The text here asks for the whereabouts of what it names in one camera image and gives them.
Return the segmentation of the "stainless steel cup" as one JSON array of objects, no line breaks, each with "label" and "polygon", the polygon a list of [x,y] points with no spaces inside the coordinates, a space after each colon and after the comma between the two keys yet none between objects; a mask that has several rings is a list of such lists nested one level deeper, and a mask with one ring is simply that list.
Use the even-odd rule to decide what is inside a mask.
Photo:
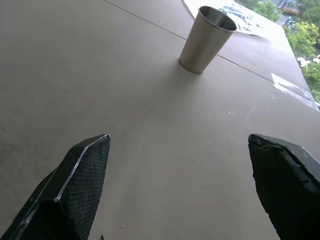
[{"label": "stainless steel cup", "polygon": [[201,74],[236,31],[236,23],[225,13],[210,6],[201,6],[179,63],[187,71]]}]

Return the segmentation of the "printed paper sheet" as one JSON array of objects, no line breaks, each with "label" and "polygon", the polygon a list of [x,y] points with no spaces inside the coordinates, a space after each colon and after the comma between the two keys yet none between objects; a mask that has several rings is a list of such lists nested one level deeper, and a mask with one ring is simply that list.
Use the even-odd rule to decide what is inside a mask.
[{"label": "printed paper sheet", "polygon": [[195,18],[202,6],[217,9],[237,25],[237,31],[243,34],[265,37],[272,29],[273,22],[262,15],[242,6],[234,0],[181,0]]}]

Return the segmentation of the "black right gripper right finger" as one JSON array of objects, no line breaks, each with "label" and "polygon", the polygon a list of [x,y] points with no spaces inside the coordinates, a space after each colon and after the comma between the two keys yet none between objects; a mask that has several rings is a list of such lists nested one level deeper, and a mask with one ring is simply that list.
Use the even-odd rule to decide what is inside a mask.
[{"label": "black right gripper right finger", "polygon": [[302,146],[250,134],[258,198],[280,240],[320,240],[320,163]]}]

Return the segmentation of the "clear tape strip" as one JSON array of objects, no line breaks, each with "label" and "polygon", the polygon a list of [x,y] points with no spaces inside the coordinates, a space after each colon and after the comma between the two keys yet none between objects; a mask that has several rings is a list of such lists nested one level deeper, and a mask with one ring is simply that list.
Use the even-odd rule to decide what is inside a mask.
[{"label": "clear tape strip", "polygon": [[284,94],[287,94],[299,100],[306,106],[320,112],[320,103],[315,101],[315,99],[309,91],[279,77],[276,74],[271,73],[271,77],[273,80],[273,86],[276,89],[280,90]]}]

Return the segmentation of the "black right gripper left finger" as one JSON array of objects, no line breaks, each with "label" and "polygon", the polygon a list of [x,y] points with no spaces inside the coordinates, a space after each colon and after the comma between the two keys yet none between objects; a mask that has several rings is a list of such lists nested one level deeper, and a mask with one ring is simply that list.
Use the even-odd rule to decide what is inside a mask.
[{"label": "black right gripper left finger", "polygon": [[107,133],[74,145],[35,188],[0,240],[88,240],[110,145]]}]

